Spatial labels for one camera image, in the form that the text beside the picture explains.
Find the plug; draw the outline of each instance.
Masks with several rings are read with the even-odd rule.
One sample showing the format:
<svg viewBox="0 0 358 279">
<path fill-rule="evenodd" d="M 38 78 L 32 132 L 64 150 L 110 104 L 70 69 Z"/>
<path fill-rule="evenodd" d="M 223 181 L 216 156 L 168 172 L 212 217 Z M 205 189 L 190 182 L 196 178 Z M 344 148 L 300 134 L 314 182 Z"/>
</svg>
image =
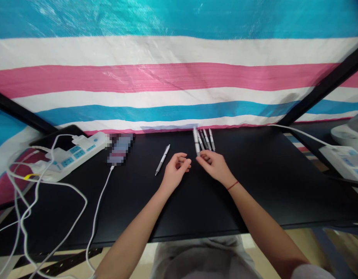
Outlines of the plug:
<svg viewBox="0 0 358 279">
<path fill-rule="evenodd" d="M 65 150 L 61 149 L 60 147 L 57 147 L 54 149 L 53 155 L 54 155 L 54 161 L 56 161 L 56 162 L 62 162 L 65 159 L 68 159 L 69 157 L 72 156 L 72 154 L 69 151 L 65 151 Z M 45 157 L 47 159 L 51 160 L 51 153 L 50 152 L 47 153 L 45 155 Z"/>
<path fill-rule="evenodd" d="M 92 141 L 90 141 L 87 137 L 85 136 L 74 136 L 72 143 L 78 145 L 79 147 L 87 150 L 89 149 L 91 146 L 94 145 L 94 143 Z"/>
</svg>

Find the pen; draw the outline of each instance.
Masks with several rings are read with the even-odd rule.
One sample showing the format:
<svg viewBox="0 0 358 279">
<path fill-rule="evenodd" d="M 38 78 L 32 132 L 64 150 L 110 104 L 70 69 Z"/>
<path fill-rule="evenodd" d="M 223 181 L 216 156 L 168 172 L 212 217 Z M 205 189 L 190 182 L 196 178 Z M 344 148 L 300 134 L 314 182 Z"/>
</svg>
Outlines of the pen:
<svg viewBox="0 0 358 279">
<path fill-rule="evenodd" d="M 201 149 L 202 150 L 205 150 L 205 148 L 203 147 L 203 144 L 202 144 L 202 140 L 201 140 L 201 137 L 200 137 L 200 133 L 197 131 L 197 136 L 198 136 L 198 141 L 200 142 L 200 145 L 201 145 Z"/>
<path fill-rule="evenodd" d="M 211 145 L 213 146 L 213 151 L 215 152 L 215 144 L 214 144 L 213 133 L 211 129 L 209 129 L 209 135 L 210 135 Z"/>
<path fill-rule="evenodd" d="M 206 133 L 206 130 L 205 130 L 205 129 L 203 130 L 203 134 L 205 135 L 205 139 L 206 139 L 207 146 L 209 147 L 209 150 L 211 151 L 211 146 L 210 146 L 209 138 L 207 137 L 207 133 Z"/>
<path fill-rule="evenodd" d="M 165 160 L 165 158 L 166 158 L 166 154 L 169 152 L 169 149 L 170 149 L 170 145 L 166 146 L 165 153 L 164 153 L 164 155 L 162 156 L 160 163 L 158 164 L 158 167 L 157 167 L 155 176 L 156 176 L 156 175 L 158 174 L 158 172 L 160 171 L 160 168 L 161 168 L 161 166 L 162 166 L 162 163 L 164 162 L 164 160 Z"/>
<path fill-rule="evenodd" d="M 203 136 L 203 132 L 201 130 L 198 130 L 198 132 L 200 133 L 200 135 L 202 137 L 202 141 L 203 141 L 203 145 L 205 146 L 205 149 L 209 149 L 207 146 L 207 143 L 205 141 L 205 137 Z"/>
<path fill-rule="evenodd" d="M 197 156 L 201 156 L 200 154 L 200 145 L 198 144 L 198 133 L 196 127 L 193 127 L 193 138 L 194 138 L 194 147 L 196 149 Z"/>
</svg>

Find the white power strip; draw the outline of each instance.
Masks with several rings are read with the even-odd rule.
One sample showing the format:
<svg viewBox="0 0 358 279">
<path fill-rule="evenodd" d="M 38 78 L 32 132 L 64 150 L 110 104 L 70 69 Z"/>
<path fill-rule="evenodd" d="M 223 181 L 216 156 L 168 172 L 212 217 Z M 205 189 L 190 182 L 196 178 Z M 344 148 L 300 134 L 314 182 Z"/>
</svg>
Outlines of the white power strip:
<svg viewBox="0 0 358 279">
<path fill-rule="evenodd" d="M 358 152 L 350 146 L 324 146 L 320 152 L 343 178 L 358 181 Z"/>
<path fill-rule="evenodd" d="M 54 157 L 56 158 L 56 161 L 54 161 L 53 164 L 48 168 L 46 174 L 43 176 L 43 180 L 57 182 L 66 177 L 74 169 L 82 165 L 92 156 L 97 154 L 100 150 L 105 148 L 107 143 L 107 136 L 103 132 L 98 132 L 89 137 L 88 140 L 93 144 L 90 144 L 91 146 L 87 149 L 83 149 L 79 145 L 76 145 L 68 151 L 60 149 L 58 152 L 56 152 L 56 150 L 54 150 Z M 31 169 L 33 173 L 39 174 L 44 171 L 48 164 L 49 162 L 40 160 L 32 164 Z"/>
</svg>

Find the hand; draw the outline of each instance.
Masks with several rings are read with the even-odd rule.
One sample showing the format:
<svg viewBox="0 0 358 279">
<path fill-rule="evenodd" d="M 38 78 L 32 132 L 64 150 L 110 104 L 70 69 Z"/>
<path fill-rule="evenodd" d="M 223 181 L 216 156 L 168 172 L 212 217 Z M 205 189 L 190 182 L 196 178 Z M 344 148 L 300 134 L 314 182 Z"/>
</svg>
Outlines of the hand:
<svg viewBox="0 0 358 279">
<path fill-rule="evenodd" d="M 202 150 L 201 157 L 196 157 L 196 160 L 212 178 L 222 183 L 227 189 L 237 181 L 223 155 L 210 150 Z"/>
<path fill-rule="evenodd" d="M 176 153 L 167 163 L 165 168 L 164 178 L 162 180 L 160 189 L 169 191 L 170 194 L 176 189 L 182 181 L 184 173 L 189 172 L 191 168 L 191 159 L 187 159 L 187 154 Z"/>
</svg>

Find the charging cable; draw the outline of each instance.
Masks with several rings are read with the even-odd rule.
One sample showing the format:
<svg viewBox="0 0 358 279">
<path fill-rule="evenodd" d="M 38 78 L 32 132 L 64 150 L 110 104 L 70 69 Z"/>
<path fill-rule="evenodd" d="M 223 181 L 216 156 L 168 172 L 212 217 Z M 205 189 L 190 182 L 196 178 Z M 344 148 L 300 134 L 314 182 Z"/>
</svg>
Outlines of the charging cable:
<svg viewBox="0 0 358 279">
<path fill-rule="evenodd" d="M 65 240 L 68 238 L 68 236 L 69 236 L 70 233 L 72 232 L 73 228 L 74 228 L 75 225 L 77 224 L 79 218 L 81 217 L 81 215 L 83 214 L 83 212 L 84 212 L 84 210 L 85 210 L 85 208 L 86 208 L 86 206 L 87 206 L 87 198 L 86 198 L 77 188 L 75 188 L 73 185 L 70 185 L 70 184 L 67 184 L 67 183 L 60 183 L 60 182 L 54 183 L 54 182 L 42 181 L 42 177 L 45 175 L 45 173 L 46 173 L 46 171 L 48 170 L 48 168 L 49 168 L 49 167 L 51 166 L 51 164 L 54 162 L 54 154 L 53 154 L 53 152 L 54 152 L 54 147 L 55 147 L 56 142 L 57 142 L 57 140 L 58 140 L 58 138 L 59 138 L 60 136 L 71 136 L 73 139 L 76 139 L 76 138 L 77 138 L 77 136 L 73 136 L 73 135 L 70 135 L 70 134 L 61 134 L 61 135 L 56 136 L 55 141 L 54 141 L 54 143 L 53 143 L 53 145 L 52 145 L 52 148 L 49 149 L 49 150 L 47 150 L 47 148 L 43 148 L 43 147 L 41 147 L 41 146 L 35 146 L 35 147 L 34 147 L 34 148 L 42 149 L 42 150 L 45 150 L 45 151 L 49 151 L 49 153 L 50 153 L 50 155 L 51 155 L 51 161 L 49 162 L 49 164 L 47 165 L 47 167 L 45 168 L 45 170 L 41 173 L 41 175 L 40 175 L 40 177 L 39 177 L 38 180 L 36 180 L 36 179 L 28 179 L 28 178 L 26 178 L 26 177 L 19 176 L 19 175 L 17 175 L 17 174 L 15 173 L 15 171 L 17 170 L 17 168 L 18 168 L 19 165 L 26 165 L 26 166 L 30 167 L 29 164 L 23 163 L 27 158 L 24 158 L 24 159 L 22 160 L 22 162 L 9 163 L 8 166 L 7 166 L 7 169 L 6 169 L 7 175 L 8 175 L 10 181 L 12 182 L 12 184 L 13 184 L 13 186 L 14 186 L 14 188 L 15 188 L 15 190 L 14 190 L 14 191 L 15 191 L 15 210 L 17 211 L 18 221 L 17 221 L 17 222 L 14 222 L 14 223 L 12 223 L 12 224 L 10 224 L 10 225 L 8 225 L 8 226 L 2 228 L 2 229 L 0 229 L 0 231 L 2 231 L 2 230 L 4 230 L 4 229 L 8 228 L 9 226 L 11 226 L 11 225 L 13 225 L 13 224 L 18 223 L 18 231 L 17 231 L 17 235 L 16 235 L 16 239 L 15 239 L 15 245 L 14 245 L 14 249 L 13 249 L 13 251 L 12 251 L 12 253 L 11 253 L 11 256 L 10 256 L 9 260 L 11 259 L 13 253 L 14 253 L 15 250 L 16 250 L 17 243 L 18 243 L 18 241 L 19 241 L 19 232 L 20 232 L 20 229 L 21 229 L 21 231 L 22 231 L 23 234 L 24 234 L 24 255 L 25 255 L 25 257 L 27 258 L 27 260 L 36 268 L 36 270 L 31 274 L 31 276 L 29 277 L 29 279 L 33 279 L 33 277 L 34 277 L 34 275 L 35 275 L 36 273 L 38 273 L 40 276 L 43 276 L 43 277 L 45 277 L 45 278 L 47 278 L 47 279 L 67 278 L 67 277 L 71 277 L 71 278 L 73 278 L 73 279 L 76 279 L 76 278 L 75 278 L 74 276 L 72 276 L 72 275 L 63 276 L 63 277 L 48 276 L 48 275 L 46 275 L 46 274 L 44 274 L 44 273 L 42 273 L 42 272 L 40 271 L 40 268 L 42 267 L 42 265 L 59 249 L 59 247 L 60 247 L 60 246 L 65 242 Z M 13 164 L 16 164 L 17 167 L 16 167 L 15 170 L 12 172 L 12 171 L 10 170 L 10 167 L 11 167 L 11 165 L 13 165 Z M 112 167 L 110 168 L 110 172 L 109 172 L 109 174 L 108 174 L 107 180 L 106 180 L 106 182 L 105 182 L 105 184 L 104 184 L 104 187 L 103 187 L 103 189 L 102 189 L 102 192 L 100 193 L 100 197 L 99 197 L 99 200 L 98 200 L 98 204 L 97 204 L 97 206 L 96 206 L 96 212 L 95 212 L 95 215 L 94 215 L 93 229 L 92 229 L 92 233 L 91 233 L 91 238 L 90 238 L 90 241 L 89 241 L 89 243 L 88 243 L 88 245 L 87 245 L 87 248 L 86 248 L 86 262 L 87 262 L 88 266 L 90 267 L 90 269 L 93 271 L 93 273 L 95 272 L 95 268 L 94 268 L 94 267 L 91 265 L 91 263 L 90 263 L 89 256 L 88 256 L 88 250 L 89 250 L 89 248 L 90 248 L 90 245 L 91 245 L 92 240 L 93 240 L 94 235 L 95 235 L 96 219 L 97 219 L 97 215 L 98 215 L 98 211 L 99 211 L 99 207 L 100 207 L 100 202 L 101 202 L 101 199 L 102 199 L 104 190 L 105 190 L 105 188 L 106 188 L 106 186 L 107 186 L 107 184 L 108 184 L 109 177 L 110 177 L 110 175 L 111 175 L 113 169 L 114 169 L 114 166 L 112 166 Z M 27 201 L 25 200 L 25 198 L 24 198 L 24 196 L 23 196 L 23 194 L 22 194 L 20 188 L 19 188 L 19 187 L 17 186 L 17 184 L 15 183 L 14 177 L 15 177 L 15 178 L 20 178 L 20 179 L 25 179 L 26 181 L 36 182 L 36 187 L 35 187 L 35 192 L 34 192 L 34 193 L 35 193 L 35 198 L 34 198 L 34 202 L 33 202 L 32 204 L 29 205 L 29 204 L 27 203 Z M 68 187 L 72 188 L 73 190 L 75 190 L 75 191 L 84 199 L 85 204 L 84 204 L 84 207 L 83 207 L 82 211 L 80 212 L 79 216 L 77 217 L 76 221 L 73 223 L 73 226 L 71 227 L 71 229 L 69 230 L 69 232 L 68 232 L 67 235 L 65 236 L 65 238 L 64 238 L 64 239 L 59 243 L 59 245 L 37 266 L 37 264 L 30 258 L 29 253 L 28 253 L 28 233 L 27 233 L 27 231 L 26 231 L 26 229 L 25 229 L 25 226 L 24 226 L 24 220 L 30 216 L 32 207 L 37 203 L 37 201 L 38 201 L 38 199 L 39 199 L 39 194 L 38 194 L 38 192 L 39 192 L 39 184 L 40 184 L 40 183 L 68 186 Z M 19 196 L 23 199 L 25 205 L 27 206 L 27 209 L 26 209 L 26 211 L 23 213 L 22 216 L 20 216 L 20 212 L 19 212 L 19 209 L 18 209 L 18 207 L 17 207 L 17 193 L 18 193 Z M 9 260 L 7 261 L 7 263 L 6 263 L 6 265 L 4 266 L 3 270 L 7 267 Z"/>
<path fill-rule="evenodd" d="M 309 138 L 311 138 L 311 139 L 313 139 L 313 140 L 315 140 L 315 141 L 318 141 L 319 143 L 322 143 L 322 144 L 324 144 L 324 145 L 326 145 L 326 146 L 329 146 L 329 147 L 331 147 L 331 148 L 333 148 L 333 149 L 336 149 L 335 146 L 330 145 L 330 144 L 328 144 L 328 143 L 326 143 L 326 142 L 324 142 L 324 141 L 322 141 L 322 140 L 320 140 L 320 139 L 318 139 L 318 138 L 315 138 L 314 136 L 311 136 L 310 134 L 307 134 L 307 133 L 305 133 L 305 132 L 303 132 L 303 131 L 301 131 L 301 130 L 298 130 L 298 129 L 295 129 L 295 128 L 292 128 L 292 127 L 288 127 L 288 126 L 277 125 L 277 124 L 269 124 L 269 125 L 267 125 L 267 126 L 276 126 L 276 127 L 281 127 L 281 128 L 290 129 L 290 130 L 296 131 L 296 132 L 298 132 L 298 133 L 301 133 L 301 134 L 303 134 L 303 135 L 305 135 L 305 136 L 307 136 L 307 137 L 309 137 Z"/>
<path fill-rule="evenodd" d="M 33 151 L 32 153 L 28 154 L 27 156 L 25 156 L 21 162 L 25 162 L 27 159 L 29 159 L 30 157 L 32 157 L 34 154 L 38 153 L 39 151 L 38 150 L 35 150 Z M 14 169 L 14 173 L 17 171 L 19 167 L 19 164 L 16 166 L 16 168 Z M 17 192 L 17 188 L 19 188 L 17 185 L 16 185 L 16 182 L 15 180 L 10 176 L 8 175 L 8 178 L 10 179 L 11 183 L 14 185 L 14 204 L 15 204 L 15 211 L 16 211 L 16 216 L 17 216 L 17 221 L 16 222 L 13 222 L 5 227 L 3 227 L 2 229 L 0 229 L 0 232 L 3 231 L 4 229 L 14 225 L 17 223 L 17 231 L 16 231 L 16 238 L 15 238 L 15 243 L 14 243 L 14 247 L 11 251 L 11 254 L 9 256 L 9 258 L 7 259 L 5 265 L 3 266 L 2 270 L 0 271 L 0 276 L 2 275 L 2 273 L 5 271 L 5 269 L 7 268 L 7 266 L 9 265 L 9 262 L 11 261 L 12 259 L 12 256 L 14 255 L 15 253 L 15 250 L 17 248 L 17 244 L 19 242 L 19 235 L 20 235 L 20 212 L 19 212 L 19 207 L 18 207 L 18 204 L 17 204 L 17 195 L 18 195 L 18 192 Z M 22 194 L 22 192 L 20 191 L 19 192 L 19 195 L 20 195 L 20 198 L 22 199 L 22 201 L 24 202 L 24 204 L 29 207 L 29 203 L 26 201 L 26 199 L 24 198 L 24 195 Z"/>
<path fill-rule="evenodd" d="M 70 134 L 61 134 L 61 135 L 58 135 L 56 136 L 55 138 L 55 141 L 52 145 L 52 148 L 50 150 L 50 155 L 51 155 L 51 161 L 49 162 L 49 164 L 47 165 L 47 167 L 45 168 L 45 170 L 41 173 L 40 177 L 38 180 L 35 180 L 35 179 L 27 179 L 27 181 L 32 181 L 32 182 L 37 182 L 36 183 L 36 187 L 35 187 L 35 198 L 34 198 L 34 202 L 29 205 L 29 207 L 26 209 L 26 211 L 24 212 L 24 214 L 21 216 L 20 218 L 20 227 L 21 227 L 21 231 L 23 232 L 24 234 L 24 255 L 25 257 L 27 258 L 27 260 L 36 268 L 35 272 L 32 273 L 32 275 L 30 276 L 30 278 L 33 278 L 33 276 L 38 273 L 39 275 L 45 277 L 45 278 L 48 278 L 48 279 L 54 279 L 56 277 L 53 277 L 53 276 L 48 276 L 44 273 L 42 273 L 39 269 L 41 268 L 41 266 L 58 250 L 58 248 L 65 242 L 65 240 L 68 238 L 69 234 L 72 232 L 73 228 L 75 227 L 75 225 L 77 224 L 79 218 L 81 217 L 81 215 L 83 214 L 86 206 L 87 206 L 87 198 L 77 189 L 75 188 L 73 185 L 70 185 L 70 184 L 67 184 L 67 183 L 60 183 L 60 182 L 57 182 L 57 183 L 52 183 L 52 182 L 46 182 L 46 181 L 42 181 L 42 177 L 44 176 L 44 174 L 46 173 L 47 169 L 51 166 L 51 164 L 53 163 L 54 161 L 54 157 L 53 157 L 53 150 L 54 150 L 54 147 L 56 145 L 56 142 L 58 140 L 58 138 L 60 136 L 71 136 L 72 138 L 74 137 L 73 135 L 70 135 Z M 18 165 L 26 165 L 25 163 L 15 163 L 15 164 L 18 164 Z M 19 176 L 19 175 L 16 175 L 15 173 L 13 173 L 11 170 L 10 170 L 10 166 L 7 167 L 6 169 L 7 173 L 13 177 L 17 177 L 17 178 L 20 178 L 20 179 L 24 179 L 24 177 L 22 176 Z M 73 223 L 73 226 L 71 227 L 71 229 L 69 230 L 69 232 L 67 233 L 67 235 L 65 236 L 65 238 L 59 243 L 59 245 L 40 263 L 39 266 L 37 266 L 37 264 L 32 260 L 32 258 L 29 256 L 29 253 L 28 253 L 28 233 L 25 229 L 25 226 L 24 226 L 24 219 L 26 217 L 28 217 L 29 215 L 29 212 L 31 210 L 31 208 L 37 203 L 38 201 L 38 190 L 39 190 L 39 185 L 40 183 L 46 183 L 46 184 L 56 184 L 56 185 L 64 185 L 64 186 L 68 186 L 70 188 L 72 188 L 73 190 L 75 190 L 79 195 L 81 195 L 81 197 L 85 200 L 85 204 L 84 204 L 84 207 L 80 213 L 80 215 L 77 217 L 76 221 Z M 58 278 L 67 278 L 67 277 L 71 277 L 71 278 L 74 278 L 76 279 L 74 276 L 66 276 L 66 277 L 58 277 Z"/>
<path fill-rule="evenodd" d="M 108 174 L 108 177 L 107 177 L 107 180 L 106 180 L 106 182 L 105 182 L 105 184 L 104 184 L 103 190 L 102 190 L 102 192 L 100 193 L 100 197 L 99 197 L 98 204 L 97 204 L 96 210 L 95 210 L 95 215 L 94 215 L 93 231 L 92 231 L 92 233 L 91 233 L 91 238 L 90 238 L 90 241 L 89 241 L 89 243 L 87 244 L 87 248 L 86 248 L 86 262 L 87 262 L 87 264 L 89 265 L 90 269 L 93 271 L 93 273 L 95 272 L 95 268 L 93 267 L 93 265 L 91 264 L 91 262 L 90 262 L 90 260 L 89 260 L 89 249 L 90 249 L 90 245 L 91 245 L 91 243 L 92 243 L 92 241 L 93 241 L 93 238 L 94 238 L 94 235 L 95 235 L 96 218 L 97 218 L 97 216 L 98 216 L 100 201 L 102 200 L 102 196 L 103 196 L 105 187 L 106 187 L 107 184 L 108 184 L 108 180 L 109 180 L 110 174 L 112 173 L 112 170 L 113 170 L 113 169 L 114 169 L 114 166 L 111 166 L 111 167 L 110 167 L 109 174 Z"/>
</svg>

